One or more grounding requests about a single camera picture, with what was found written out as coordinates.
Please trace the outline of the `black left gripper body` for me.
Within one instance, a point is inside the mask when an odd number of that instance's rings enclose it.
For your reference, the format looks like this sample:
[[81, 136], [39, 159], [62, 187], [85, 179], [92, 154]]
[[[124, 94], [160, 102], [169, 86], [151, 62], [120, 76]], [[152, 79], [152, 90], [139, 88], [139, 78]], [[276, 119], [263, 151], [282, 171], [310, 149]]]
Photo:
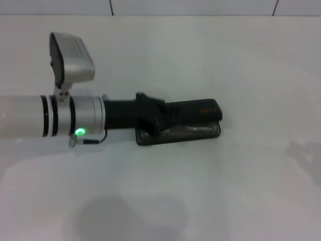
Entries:
[[137, 93], [134, 100], [104, 100], [105, 126], [109, 129], [142, 129], [151, 136], [161, 132], [161, 101]]

